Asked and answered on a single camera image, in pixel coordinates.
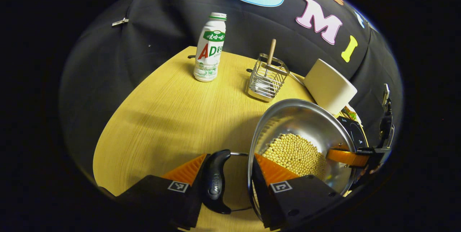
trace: green bottle label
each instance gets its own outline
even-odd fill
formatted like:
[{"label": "green bottle label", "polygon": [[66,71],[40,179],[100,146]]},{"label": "green bottle label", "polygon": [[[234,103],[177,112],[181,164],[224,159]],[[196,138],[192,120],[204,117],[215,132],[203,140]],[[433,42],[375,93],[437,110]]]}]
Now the green bottle label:
[{"label": "green bottle label", "polygon": [[205,33],[203,34],[203,38],[205,38],[208,41],[221,42],[224,41],[225,35],[226,34],[224,32],[221,32],[219,30],[205,31]]}]

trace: white plastic bottle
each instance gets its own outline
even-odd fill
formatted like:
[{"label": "white plastic bottle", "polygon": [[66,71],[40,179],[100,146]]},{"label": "white plastic bottle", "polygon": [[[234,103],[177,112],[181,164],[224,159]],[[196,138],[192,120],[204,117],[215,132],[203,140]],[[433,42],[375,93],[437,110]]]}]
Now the white plastic bottle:
[{"label": "white plastic bottle", "polygon": [[199,81],[212,81],[218,75],[219,58],[226,32],[224,13],[212,12],[199,37],[194,76]]}]

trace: black handle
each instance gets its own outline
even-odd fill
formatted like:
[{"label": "black handle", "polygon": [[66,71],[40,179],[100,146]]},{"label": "black handle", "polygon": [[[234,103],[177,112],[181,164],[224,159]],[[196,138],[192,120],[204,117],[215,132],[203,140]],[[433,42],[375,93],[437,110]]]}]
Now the black handle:
[{"label": "black handle", "polygon": [[230,214],[231,209],[223,202],[224,195],[224,163],[231,156],[230,150],[213,153],[203,166],[201,176],[201,198],[203,204],[210,210]]}]

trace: wooden table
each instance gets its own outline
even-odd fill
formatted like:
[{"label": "wooden table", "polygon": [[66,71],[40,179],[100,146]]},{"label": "wooden table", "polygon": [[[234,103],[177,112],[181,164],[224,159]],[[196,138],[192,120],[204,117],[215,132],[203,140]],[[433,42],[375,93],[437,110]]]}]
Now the wooden table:
[{"label": "wooden table", "polygon": [[[271,105],[290,98],[313,102],[306,88],[290,76],[273,101],[250,97],[246,69],[252,69],[256,60],[226,52],[221,55],[218,77],[211,82],[197,81],[194,59],[187,57],[195,54],[196,47],[190,46],[175,55],[115,111],[94,152],[98,186],[118,196],[146,175],[161,176],[203,153],[248,152],[257,123]],[[231,209],[250,206],[247,158],[231,157],[224,165],[224,175],[226,205]],[[202,205],[193,231],[269,229],[264,229],[252,209],[224,215]]]}]

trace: metal utensil holder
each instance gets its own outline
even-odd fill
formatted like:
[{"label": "metal utensil holder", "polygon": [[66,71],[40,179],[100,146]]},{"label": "metal utensil holder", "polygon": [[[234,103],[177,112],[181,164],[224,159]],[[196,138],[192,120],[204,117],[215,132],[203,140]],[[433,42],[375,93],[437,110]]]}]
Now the metal utensil holder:
[{"label": "metal utensil holder", "polygon": [[279,66],[274,66],[267,64],[267,58],[268,55],[259,54],[251,72],[247,92],[252,97],[270,102],[277,95],[290,71],[282,60],[272,57],[272,63],[279,64]]}]

